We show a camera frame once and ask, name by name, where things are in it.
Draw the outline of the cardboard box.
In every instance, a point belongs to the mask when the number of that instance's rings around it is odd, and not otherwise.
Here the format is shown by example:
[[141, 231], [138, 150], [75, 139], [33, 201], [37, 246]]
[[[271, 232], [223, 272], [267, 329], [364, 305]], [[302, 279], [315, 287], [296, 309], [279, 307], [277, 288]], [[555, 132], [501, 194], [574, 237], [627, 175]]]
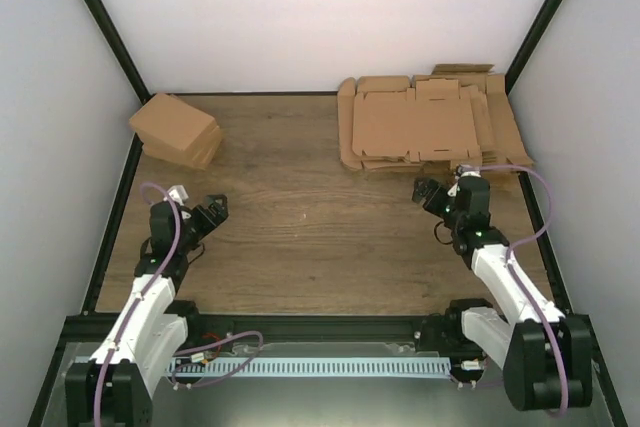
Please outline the cardboard box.
[[475, 160], [481, 147], [471, 93], [454, 79], [358, 92], [352, 149], [365, 157], [409, 162]]

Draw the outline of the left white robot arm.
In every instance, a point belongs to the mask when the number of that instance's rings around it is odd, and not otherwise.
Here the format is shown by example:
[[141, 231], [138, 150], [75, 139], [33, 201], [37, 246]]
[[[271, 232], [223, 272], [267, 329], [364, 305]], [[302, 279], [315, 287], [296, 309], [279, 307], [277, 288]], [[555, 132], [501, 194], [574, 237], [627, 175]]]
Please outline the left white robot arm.
[[186, 206], [183, 186], [150, 208], [129, 297], [110, 332], [64, 381], [69, 426], [148, 426], [153, 397], [173, 354], [196, 349], [203, 324], [170, 306], [189, 268], [189, 255], [229, 216], [223, 194]]

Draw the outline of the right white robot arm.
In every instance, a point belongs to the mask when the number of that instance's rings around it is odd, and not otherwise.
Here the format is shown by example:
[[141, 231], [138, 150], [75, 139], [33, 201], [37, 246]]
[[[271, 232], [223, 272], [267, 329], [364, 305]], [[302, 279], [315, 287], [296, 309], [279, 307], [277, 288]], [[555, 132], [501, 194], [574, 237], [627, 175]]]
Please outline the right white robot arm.
[[467, 299], [444, 325], [447, 343], [478, 345], [501, 369], [511, 405], [519, 411], [562, 415], [588, 407], [593, 398], [591, 333], [564, 314], [529, 280], [512, 244], [491, 222], [490, 183], [474, 171], [452, 186], [433, 178], [414, 182], [412, 199], [439, 218], [467, 268], [489, 289], [497, 305]]

